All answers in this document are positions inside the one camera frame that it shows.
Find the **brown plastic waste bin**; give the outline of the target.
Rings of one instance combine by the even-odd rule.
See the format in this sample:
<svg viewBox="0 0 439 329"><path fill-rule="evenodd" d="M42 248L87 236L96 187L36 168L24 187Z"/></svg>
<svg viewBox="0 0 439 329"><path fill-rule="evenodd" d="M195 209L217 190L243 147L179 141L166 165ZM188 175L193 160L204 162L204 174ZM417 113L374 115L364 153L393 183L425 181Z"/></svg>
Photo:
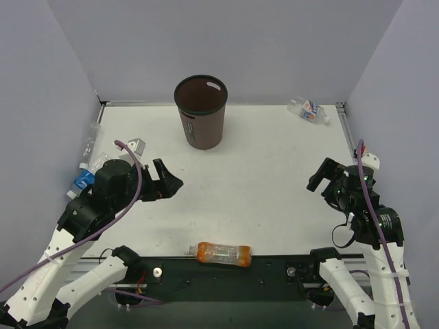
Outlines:
<svg viewBox="0 0 439 329"><path fill-rule="evenodd" d="M222 140L228 89L211 75L192 75L174 90L186 140L199 150L216 147Z"/></svg>

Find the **orange label plastic bottle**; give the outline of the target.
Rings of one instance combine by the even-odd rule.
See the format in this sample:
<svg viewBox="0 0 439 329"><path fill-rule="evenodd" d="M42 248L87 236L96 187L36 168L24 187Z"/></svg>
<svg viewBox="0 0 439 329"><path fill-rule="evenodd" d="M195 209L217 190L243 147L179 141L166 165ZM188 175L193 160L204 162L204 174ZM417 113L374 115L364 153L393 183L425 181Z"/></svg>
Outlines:
<svg viewBox="0 0 439 329"><path fill-rule="evenodd" d="M249 267L252 262L252 249L246 245L200 242L190 246L187 254L201 263Z"/></svg>

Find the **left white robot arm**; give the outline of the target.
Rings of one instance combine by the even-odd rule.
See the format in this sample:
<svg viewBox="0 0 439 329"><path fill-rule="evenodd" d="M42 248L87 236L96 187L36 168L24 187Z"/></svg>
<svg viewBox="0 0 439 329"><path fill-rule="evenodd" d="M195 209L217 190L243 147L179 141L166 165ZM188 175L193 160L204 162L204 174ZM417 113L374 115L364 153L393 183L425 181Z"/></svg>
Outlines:
<svg viewBox="0 0 439 329"><path fill-rule="evenodd" d="M173 197L183 181L155 159L158 179L147 168L125 160L108 160L93 184L70 201L54 230L46 253L19 275L21 288L1 305L1 323L26 328L46 320L71 270L102 233L121 220L137 201Z"/></svg>

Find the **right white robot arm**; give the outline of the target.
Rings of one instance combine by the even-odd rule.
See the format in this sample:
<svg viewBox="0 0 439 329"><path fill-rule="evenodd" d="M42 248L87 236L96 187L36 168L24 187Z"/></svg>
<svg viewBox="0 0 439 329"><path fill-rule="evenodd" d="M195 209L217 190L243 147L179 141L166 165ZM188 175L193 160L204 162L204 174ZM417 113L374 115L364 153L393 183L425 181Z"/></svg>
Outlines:
<svg viewBox="0 0 439 329"><path fill-rule="evenodd" d="M419 328L404 263L404 235L397 212L380 202L374 192L374 169L361 160L344 166L326 158L309 178L314 192L323 180L325 202L346 217L352 230L348 244L356 243L366 261L372 293L368 295L346 268L339 247L311 250L317 275L334 292L354 328Z"/></svg>

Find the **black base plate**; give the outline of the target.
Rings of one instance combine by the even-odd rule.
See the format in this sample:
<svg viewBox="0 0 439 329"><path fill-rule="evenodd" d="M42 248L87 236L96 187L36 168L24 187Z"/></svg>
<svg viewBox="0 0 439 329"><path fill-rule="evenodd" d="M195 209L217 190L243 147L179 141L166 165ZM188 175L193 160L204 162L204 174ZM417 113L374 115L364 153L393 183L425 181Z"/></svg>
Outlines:
<svg viewBox="0 0 439 329"><path fill-rule="evenodd" d="M117 283L162 302L296 302L328 306L335 299L310 255L255 256L249 267L189 257L142 257Z"/></svg>

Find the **clear crumpled plastic bottle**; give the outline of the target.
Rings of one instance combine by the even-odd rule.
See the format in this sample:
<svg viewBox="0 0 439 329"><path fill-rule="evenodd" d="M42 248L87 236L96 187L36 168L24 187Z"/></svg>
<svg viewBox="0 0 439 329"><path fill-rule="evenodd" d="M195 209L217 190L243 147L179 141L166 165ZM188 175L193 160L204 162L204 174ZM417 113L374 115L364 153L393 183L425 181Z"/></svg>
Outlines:
<svg viewBox="0 0 439 329"><path fill-rule="evenodd" d="M100 123L92 122L88 126L86 134L82 141L82 155L80 157L79 169L88 168L100 132Z"/></svg>

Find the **blue label plastic bottle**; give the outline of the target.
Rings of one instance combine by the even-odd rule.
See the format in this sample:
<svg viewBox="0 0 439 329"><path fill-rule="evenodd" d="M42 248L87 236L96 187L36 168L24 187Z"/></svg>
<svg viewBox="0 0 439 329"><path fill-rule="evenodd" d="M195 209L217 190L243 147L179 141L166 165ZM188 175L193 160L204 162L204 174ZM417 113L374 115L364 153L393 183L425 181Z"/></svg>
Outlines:
<svg viewBox="0 0 439 329"><path fill-rule="evenodd" d="M94 161L87 166L84 167L84 164L81 164L81 173L76 179L74 179L71 188L67 192L67 196L71 199L76 198L80 195L80 193L89 185L92 185L95 182L95 174L101 169L104 163L107 160L110 160L111 157L106 153L101 153L94 159Z"/></svg>

